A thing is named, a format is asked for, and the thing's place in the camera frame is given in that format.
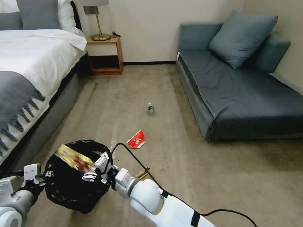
red wrapper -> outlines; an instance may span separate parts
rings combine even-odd
[[[127,144],[131,148],[140,148],[140,147],[143,146],[144,143],[145,143],[145,141],[144,141],[144,134],[143,134],[143,132],[141,130],[139,132],[137,132],[132,138],[130,138],[127,141]]]

brass lamp base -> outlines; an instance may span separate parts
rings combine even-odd
[[[110,39],[109,34],[102,33],[102,37],[99,34],[92,35],[92,40],[94,40],[94,41],[106,41],[106,40],[109,40],[109,39]]]

black trash bag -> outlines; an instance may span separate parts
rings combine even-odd
[[[97,161],[107,146],[93,140],[79,140],[66,144],[69,148]],[[47,198],[60,206],[87,214],[92,211],[99,199],[108,191],[110,184],[101,181],[88,182],[82,174],[71,168],[56,155],[46,163],[46,171],[52,171],[52,177],[45,185]]]

lamp stand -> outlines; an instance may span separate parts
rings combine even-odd
[[[110,35],[101,32],[100,23],[99,23],[99,18],[98,18],[97,6],[95,6],[95,14],[96,14],[96,19],[97,19],[97,23],[98,23],[99,34],[92,35],[92,40],[94,40],[94,41],[105,41],[105,40],[109,40],[109,39],[110,39]]]

beige carpet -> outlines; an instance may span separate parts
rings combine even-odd
[[[235,209],[259,227],[302,226],[303,145],[301,140],[205,141],[175,66],[127,66],[122,76],[82,77],[72,111],[49,138],[35,162],[45,163],[62,143],[94,139],[107,146],[126,142],[138,130],[146,144],[135,154],[164,188],[198,212]],[[156,116],[146,114],[147,104]],[[123,149],[115,164],[133,174],[140,166]],[[252,226],[232,213],[216,213],[217,227]],[[88,215],[39,197],[27,227],[150,226],[110,190]]]

